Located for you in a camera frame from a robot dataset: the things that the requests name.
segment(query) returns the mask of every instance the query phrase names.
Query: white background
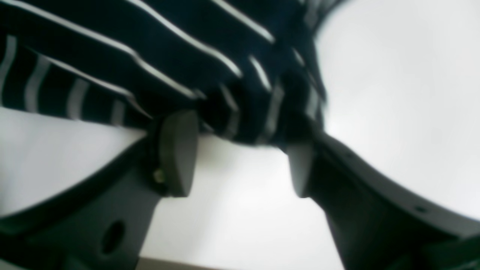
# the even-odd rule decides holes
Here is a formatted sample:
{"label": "white background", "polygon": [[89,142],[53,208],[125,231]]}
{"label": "white background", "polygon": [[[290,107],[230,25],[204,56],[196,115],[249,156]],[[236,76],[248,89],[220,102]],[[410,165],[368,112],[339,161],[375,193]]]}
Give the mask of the white background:
{"label": "white background", "polygon": [[[328,133],[398,183],[480,219],[480,2],[351,0],[318,40]],[[0,214],[63,190],[142,136],[5,109],[0,126]],[[342,269],[323,213],[295,197],[287,157],[214,137],[201,140],[191,196],[158,205],[142,256]]]}

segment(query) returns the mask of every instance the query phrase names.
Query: dark fabric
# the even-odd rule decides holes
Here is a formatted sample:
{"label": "dark fabric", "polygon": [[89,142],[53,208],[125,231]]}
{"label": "dark fabric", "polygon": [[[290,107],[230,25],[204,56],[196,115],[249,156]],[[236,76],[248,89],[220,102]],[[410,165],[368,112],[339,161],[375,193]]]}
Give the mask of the dark fabric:
{"label": "dark fabric", "polygon": [[[266,141],[262,143],[281,147],[288,115],[292,111],[305,112],[311,88],[315,88],[321,100],[326,100],[312,33],[304,21],[309,7],[297,0],[223,2],[267,30],[275,41],[252,30],[213,0],[146,0],[143,3],[191,37],[221,52],[241,70],[241,77],[224,62],[199,50],[126,0],[0,0],[0,57],[6,51],[6,36],[17,40],[15,60],[1,91],[2,106],[26,109],[25,84],[32,76],[37,55],[44,55],[82,74],[127,89],[152,117],[179,109],[197,109],[206,126],[237,142],[256,144],[268,123],[273,122],[273,133],[266,132]],[[154,69],[192,93],[203,94],[192,98],[179,92],[149,73],[131,53],[45,17],[45,12],[130,47]],[[301,55],[305,66],[299,63],[294,50]],[[252,57],[262,66],[272,86],[270,91],[265,89]],[[55,63],[38,88],[38,112],[68,117],[66,103],[78,77],[91,84],[82,100],[81,120],[111,123],[112,104],[119,100],[127,106],[123,125],[144,128],[149,123],[150,118],[127,97]],[[221,85],[228,89],[235,106],[228,102]],[[273,93],[280,86],[284,95],[277,92],[275,101]],[[278,114],[272,106],[280,107]],[[235,107],[238,114],[232,117]],[[314,117],[320,121],[320,110],[316,110]],[[230,137],[226,135],[229,130],[233,130]]]}

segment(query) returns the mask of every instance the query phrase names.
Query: striped fabric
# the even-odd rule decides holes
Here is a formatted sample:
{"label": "striped fabric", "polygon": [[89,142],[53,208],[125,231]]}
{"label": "striped fabric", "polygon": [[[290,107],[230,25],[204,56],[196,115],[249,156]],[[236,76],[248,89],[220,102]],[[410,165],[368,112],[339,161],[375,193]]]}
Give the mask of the striped fabric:
{"label": "striped fabric", "polygon": [[321,120],[327,2],[0,0],[0,106],[134,128],[196,109],[219,136],[281,147],[290,113]]}

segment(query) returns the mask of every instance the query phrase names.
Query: navy striped shirt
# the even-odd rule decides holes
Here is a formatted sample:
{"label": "navy striped shirt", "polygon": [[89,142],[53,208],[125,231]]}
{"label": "navy striped shirt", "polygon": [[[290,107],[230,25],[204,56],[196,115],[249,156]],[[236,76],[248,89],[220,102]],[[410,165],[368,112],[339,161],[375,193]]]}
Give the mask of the navy striped shirt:
{"label": "navy striped shirt", "polygon": [[135,128],[180,109],[282,146],[321,122],[312,30],[340,0],[0,0],[0,106]]}

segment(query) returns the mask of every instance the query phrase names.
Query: small hole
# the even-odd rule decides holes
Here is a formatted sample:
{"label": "small hole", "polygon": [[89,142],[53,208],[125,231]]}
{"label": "small hole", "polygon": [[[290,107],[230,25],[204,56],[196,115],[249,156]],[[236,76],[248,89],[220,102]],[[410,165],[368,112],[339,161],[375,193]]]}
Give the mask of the small hole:
{"label": "small hole", "polygon": [[418,212],[420,212],[420,213],[426,213],[426,212],[428,212],[427,209],[425,209],[425,208],[423,208],[423,207],[421,207],[421,206],[416,206],[416,207],[415,207],[415,210],[418,211]]}
{"label": "small hole", "polygon": [[125,225],[123,225],[123,222],[113,223],[103,235],[102,252],[104,254],[112,253],[120,245],[124,234]]}

